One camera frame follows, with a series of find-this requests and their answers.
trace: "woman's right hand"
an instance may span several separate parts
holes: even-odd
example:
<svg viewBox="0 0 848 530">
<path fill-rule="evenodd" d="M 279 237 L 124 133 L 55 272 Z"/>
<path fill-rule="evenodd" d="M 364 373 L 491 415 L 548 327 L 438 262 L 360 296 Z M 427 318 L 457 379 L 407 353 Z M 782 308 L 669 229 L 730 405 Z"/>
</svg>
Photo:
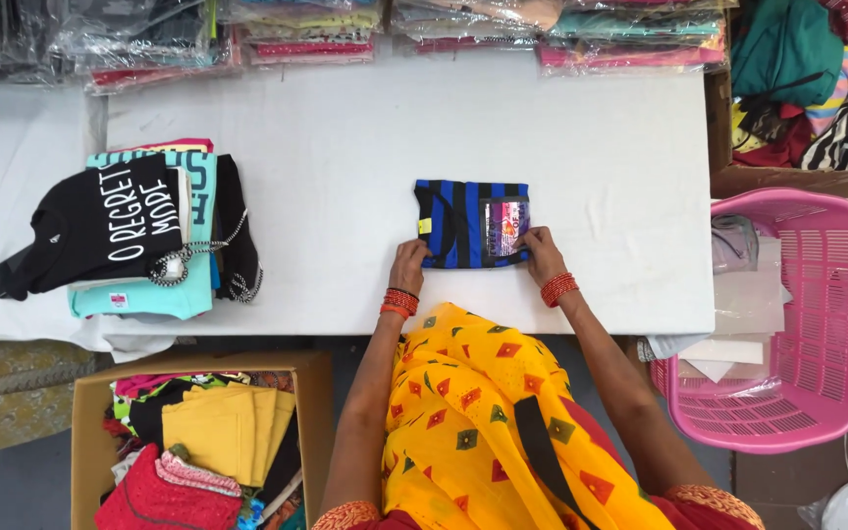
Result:
<svg viewBox="0 0 848 530">
<path fill-rule="evenodd" d="M 522 243 L 529 247 L 529 274 L 539 288 L 544 287 L 548 280 L 555 276 L 568 272 L 548 226 L 530 228 L 516 242 L 517 245 Z"/>
</svg>

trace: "pink plastic basket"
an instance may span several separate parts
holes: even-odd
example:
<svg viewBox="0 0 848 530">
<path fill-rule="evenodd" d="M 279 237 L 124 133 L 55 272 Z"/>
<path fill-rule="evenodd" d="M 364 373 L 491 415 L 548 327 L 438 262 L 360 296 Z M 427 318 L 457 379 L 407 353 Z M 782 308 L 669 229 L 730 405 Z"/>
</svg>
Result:
<svg viewBox="0 0 848 530">
<path fill-rule="evenodd" d="M 733 451 L 774 454 L 835 440 L 848 431 L 848 200 L 769 187 L 714 203 L 781 239 L 781 280 L 794 300 L 785 331 L 771 338 L 767 397 L 731 394 L 754 381 L 696 385 L 678 359 L 650 363 L 673 423 L 686 436 Z"/>
</svg>

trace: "white table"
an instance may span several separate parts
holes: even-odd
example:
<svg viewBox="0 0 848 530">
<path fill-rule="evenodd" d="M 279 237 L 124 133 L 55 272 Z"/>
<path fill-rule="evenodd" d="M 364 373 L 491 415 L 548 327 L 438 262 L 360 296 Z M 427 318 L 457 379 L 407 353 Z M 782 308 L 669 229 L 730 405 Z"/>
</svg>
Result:
<svg viewBox="0 0 848 530">
<path fill-rule="evenodd" d="M 96 325 L 91 346 L 370 333 L 394 247 L 417 235 L 418 178 L 529 184 L 532 223 L 551 227 L 609 332 L 713 329 L 701 75 L 539 79 L 532 54 L 383 56 L 112 96 L 108 115 L 109 149 L 202 137 L 234 156 L 265 277 L 251 305 L 80 323 Z M 425 277 L 422 308 L 449 300 L 527 333 L 570 332 L 522 266 Z M 27 315 L 34 298 L 0 307 Z"/>
</svg>

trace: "woman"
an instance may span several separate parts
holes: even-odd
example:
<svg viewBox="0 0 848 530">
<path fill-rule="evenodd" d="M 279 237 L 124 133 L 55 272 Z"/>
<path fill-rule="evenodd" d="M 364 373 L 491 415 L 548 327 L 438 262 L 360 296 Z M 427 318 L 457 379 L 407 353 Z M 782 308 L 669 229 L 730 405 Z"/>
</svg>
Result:
<svg viewBox="0 0 848 530">
<path fill-rule="evenodd" d="M 429 254 L 414 240 L 397 248 L 314 530 L 762 530 L 677 437 L 584 302 L 548 228 L 533 228 L 524 244 L 543 298 L 578 335 L 640 485 L 572 401 L 564 370 L 541 342 L 451 304 L 401 335 Z"/>
</svg>

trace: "clothing tag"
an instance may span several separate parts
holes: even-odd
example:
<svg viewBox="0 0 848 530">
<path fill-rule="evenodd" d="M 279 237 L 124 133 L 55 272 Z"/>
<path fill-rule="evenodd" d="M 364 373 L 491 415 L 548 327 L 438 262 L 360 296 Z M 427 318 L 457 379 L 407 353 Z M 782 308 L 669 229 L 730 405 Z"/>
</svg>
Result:
<svg viewBox="0 0 848 530">
<path fill-rule="evenodd" d="M 125 292 L 112 292 L 110 294 L 110 304 L 117 309 L 126 309 L 129 307 L 129 302 L 126 300 Z"/>
<path fill-rule="evenodd" d="M 518 253 L 515 240 L 529 230 L 529 200 L 524 197 L 488 200 L 483 202 L 482 214 L 486 254 L 501 258 Z"/>
</svg>

